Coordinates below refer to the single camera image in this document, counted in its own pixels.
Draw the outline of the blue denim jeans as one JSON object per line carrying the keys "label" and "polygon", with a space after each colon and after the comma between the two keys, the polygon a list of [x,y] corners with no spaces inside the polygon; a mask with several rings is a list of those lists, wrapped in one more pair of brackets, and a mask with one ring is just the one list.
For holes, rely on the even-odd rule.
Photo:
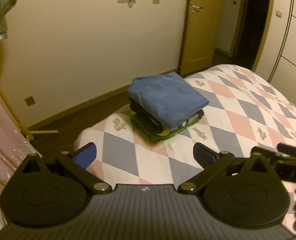
{"label": "blue denim jeans", "polygon": [[168,128],[181,124],[209,104],[175,72],[133,79],[128,96]]}

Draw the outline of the wardrobe side light switch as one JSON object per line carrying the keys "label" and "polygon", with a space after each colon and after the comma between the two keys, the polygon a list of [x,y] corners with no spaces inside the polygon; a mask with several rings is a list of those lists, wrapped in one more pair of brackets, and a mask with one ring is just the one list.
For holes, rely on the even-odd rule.
{"label": "wardrobe side light switch", "polygon": [[282,18],[282,13],[280,11],[276,11],[276,16]]}

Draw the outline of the striped folded shirt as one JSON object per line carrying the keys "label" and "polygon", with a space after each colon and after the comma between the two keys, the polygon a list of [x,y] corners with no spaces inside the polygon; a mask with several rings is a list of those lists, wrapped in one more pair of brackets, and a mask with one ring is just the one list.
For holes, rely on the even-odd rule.
{"label": "striped folded shirt", "polygon": [[195,120],[198,117],[201,117],[204,115],[204,111],[201,109],[197,113],[192,114],[187,120],[183,121],[181,124],[174,126],[173,128],[168,128],[165,125],[163,125],[159,120],[157,120],[151,113],[148,113],[142,106],[140,106],[138,103],[136,103],[133,99],[129,98],[130,100],[130,108],[134,112],[134,114],[140,114],[144,117],[148,117],[149,120],[151,120],[156,127],[156,132],[161,135],[166,135],[166,132],[173,132],[181,127],[184,127],[186,124],[190,124],[193,120]]}

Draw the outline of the pink hanging curtain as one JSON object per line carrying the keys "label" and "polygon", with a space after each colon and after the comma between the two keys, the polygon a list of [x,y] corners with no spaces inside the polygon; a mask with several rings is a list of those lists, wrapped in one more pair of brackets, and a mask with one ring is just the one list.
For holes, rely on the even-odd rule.
{"label": "pink hanging curtain", "polygon": [[39,154],[24,138],[0,104],[0,182],[2,184],[8,183],[30,153]]}

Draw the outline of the white wardrobe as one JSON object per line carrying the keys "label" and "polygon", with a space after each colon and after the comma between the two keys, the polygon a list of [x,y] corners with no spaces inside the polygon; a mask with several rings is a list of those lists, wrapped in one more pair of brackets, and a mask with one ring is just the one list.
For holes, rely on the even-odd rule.
{"label": "white wardrobe", "polygon": [[253,68],[296,105],[296,0],[270,0]]}

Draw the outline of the wooden rack stand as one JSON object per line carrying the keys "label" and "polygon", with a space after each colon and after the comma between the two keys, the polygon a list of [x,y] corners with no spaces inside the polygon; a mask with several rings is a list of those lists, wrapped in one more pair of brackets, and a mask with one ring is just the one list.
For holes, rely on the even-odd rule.
{"label": "wooden rack stand", "polygon": [[25,137],[28,141],[34,140],[34,135],[38,135],[38,134],[59,134],[59,131],[57,131],[57,130],[30,131],[28,129],[28,127],[24,124],[24,122],[20,119],[20,117],[15,113],[13,107],[11,106],[6,95],[4,94],[1,85],[0,85],[0,96],[1,96],[4,104],[8,108],[8,111],[10,112],[12,117],[15,119],[17,126],[21,129],[21,132],[25,135]]}

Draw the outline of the pink grey checkered quilt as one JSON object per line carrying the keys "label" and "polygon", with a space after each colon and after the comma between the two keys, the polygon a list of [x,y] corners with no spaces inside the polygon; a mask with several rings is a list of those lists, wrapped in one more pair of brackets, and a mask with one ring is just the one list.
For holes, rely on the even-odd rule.
{"label": "pink grey checkered quilt", "polygon": [[150,142],[131,124],[133,111],[125,105],[78,136],[75,149],[89,142],[97,148],[87,170],[112,186],[178,186],[201,171],[193,157],[198,142],[236,157],[248,157],[254,146],[271,151],[280,142],[296,146],[296,106],[251,70],[221,64],[184,80],[209,100],[198,123]]}

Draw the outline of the green folded garment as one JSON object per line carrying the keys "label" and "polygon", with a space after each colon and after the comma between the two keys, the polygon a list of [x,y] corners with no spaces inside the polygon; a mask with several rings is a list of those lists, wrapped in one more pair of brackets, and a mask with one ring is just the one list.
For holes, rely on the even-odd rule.
{"label": "green folded garment", "polygon": [[141,130],[141,132],[144,133],[144,135],[150,142],[157,142],[174,137],[175,135],[179,134],[188,127],[198,123],[201,119],[202,116],[196,118],[190,124],[186,124],[184,127],[181,127],[173,132],[166,132],[166,135],[161,135],[157,133],[155,124],[151,120],[149,120],[148,117],[144,117],[143,115],[134,114],[131,116],[130,121],[135,128]]}

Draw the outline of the wooden door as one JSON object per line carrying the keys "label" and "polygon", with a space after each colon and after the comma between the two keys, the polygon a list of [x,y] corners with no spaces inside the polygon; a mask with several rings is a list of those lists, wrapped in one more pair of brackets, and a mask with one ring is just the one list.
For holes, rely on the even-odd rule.
{"label": "wooden door", "polygon": [[188,0],[179,73],[185,76],[211,65],[223,0]]}

